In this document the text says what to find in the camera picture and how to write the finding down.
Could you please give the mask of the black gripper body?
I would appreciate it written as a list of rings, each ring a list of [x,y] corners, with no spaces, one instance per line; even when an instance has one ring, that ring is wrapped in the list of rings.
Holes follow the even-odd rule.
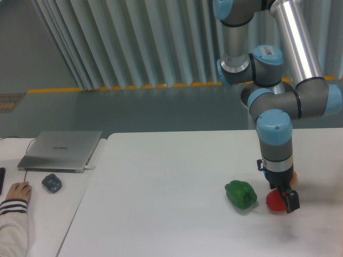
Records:
[[[263,163],[263,160],[257,160],[257,167],[259,171],[262,171],[265,178],[270,184],[270,189],[277,189],[280,192],[289,192],[292,188],[290,182],[294,177],[293,165],[283,171],[272,171],[269,170]]]

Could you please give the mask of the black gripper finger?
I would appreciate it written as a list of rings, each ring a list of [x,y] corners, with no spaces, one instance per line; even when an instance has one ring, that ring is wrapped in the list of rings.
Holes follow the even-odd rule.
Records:
[[[283,192],[282,199],[285,202],[287,213],[291,213],[300,208],[299,195],[295,190]]]
[[[281,198],[278,188],[274,184],[270,184],[269,198]]]

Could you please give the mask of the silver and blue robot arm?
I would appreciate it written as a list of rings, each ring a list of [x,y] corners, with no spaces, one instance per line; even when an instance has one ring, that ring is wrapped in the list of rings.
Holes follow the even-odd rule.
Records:
[[[328,84],[315,56],[301,1],[213,1],[223,24],[224,52],[217,61],[223,85],[247,82],[245,105],[255,125],[261,159],[257,161],[286,211],[300,206],[294,178],[292,120],[330,115],[342,108],[342,93]],[[255,13],[276,20],[282,48],[268,44],[247,51],[247,25]]]

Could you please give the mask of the white striped sleeve forearm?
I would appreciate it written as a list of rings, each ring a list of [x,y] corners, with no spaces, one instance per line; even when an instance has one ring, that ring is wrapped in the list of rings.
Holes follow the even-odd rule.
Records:
[[[1,203],[1,256],[26,256],[28,251],[27,201]]]

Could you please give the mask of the person's hand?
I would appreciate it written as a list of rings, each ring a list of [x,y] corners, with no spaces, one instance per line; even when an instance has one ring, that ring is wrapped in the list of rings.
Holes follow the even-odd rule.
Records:
[[[29,182],[14,183],[11,185],[6,200],[22,200],[29,202],[32,194],[32,186]]]

